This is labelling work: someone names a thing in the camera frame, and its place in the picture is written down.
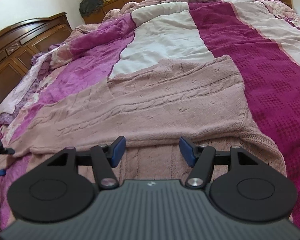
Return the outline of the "pink knit cardigan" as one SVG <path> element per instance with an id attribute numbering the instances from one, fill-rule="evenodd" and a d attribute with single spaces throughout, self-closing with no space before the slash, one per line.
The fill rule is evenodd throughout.
<path id="1" fill-rule="evenodd" d="M 183 180 L 190 171 L 178 149 L 184 136 L 223 151 L 242 146 L 285 174 L 283 156 L 254 122 L 244 90 L 229 56 L 207 63 L 161 60 L 44 106 L 10 147 L 16 157 L 30 153 L 34 168 L 65 147 L 85 151 L 122 135 L 120 179 Z"/>

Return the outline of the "dark clothes pile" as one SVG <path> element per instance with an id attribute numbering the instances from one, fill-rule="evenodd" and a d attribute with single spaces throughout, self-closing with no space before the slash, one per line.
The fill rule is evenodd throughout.
<path id="1" fill-rule="evenodd" d="M 79 12 L 82 17 L 87 17 L 98 11 L 104 4 L 104 0 L 82 0 L 79 4 Z"/>

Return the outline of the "dark wooden headboard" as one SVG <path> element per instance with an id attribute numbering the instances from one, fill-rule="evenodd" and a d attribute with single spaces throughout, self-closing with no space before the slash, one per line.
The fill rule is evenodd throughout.
<path id="1" fill-rule="evenodd" d="M 64 42 L 72 29 L 65 12 L 25 20 L 0 31 L 0 104 L 31 69 L 31 59 Z"/>

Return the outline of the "magenta patchwork bed quilt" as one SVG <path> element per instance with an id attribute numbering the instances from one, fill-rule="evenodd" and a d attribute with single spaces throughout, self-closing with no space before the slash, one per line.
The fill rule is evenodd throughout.
<path id="1" fill-rule="evenodd" d="M 161 60 L 207 63 L 222 56 L 237 66 L 254 122 L 283 156 L 283 175 L 298 191 L 292 217 L 300 228 L 300 16 L 276 0 L 168 2 L 79 27 L 39 57 L 10 94 L 5 108 L 26 94 L 30 98 L 0 127 L 0 138 L 10 147 L 44 106 L 105 79 Z M 6 170 L 0 177 L 0 230 L 14 221 L 7 191 L 33 169 L 31 157 L 0 157 L 0 170 Z"/>

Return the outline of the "wooden side ledge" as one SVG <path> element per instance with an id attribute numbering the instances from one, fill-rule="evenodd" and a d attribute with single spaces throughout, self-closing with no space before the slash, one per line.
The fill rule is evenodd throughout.
<path id="1" fill-rule="evenodd" d="M 140 3 L 143 1 L 145 0 L 114 0 L 108 3 L 104 3 L 104 5 L 100 7 L 100 9 L 97 9 L 93 11 L 89 16 L 83 16 L 82 18 L 85 24 L 101 23 L 105 15 L 109 11 L 113 9 L 122 9 L 129 2 Z"/>

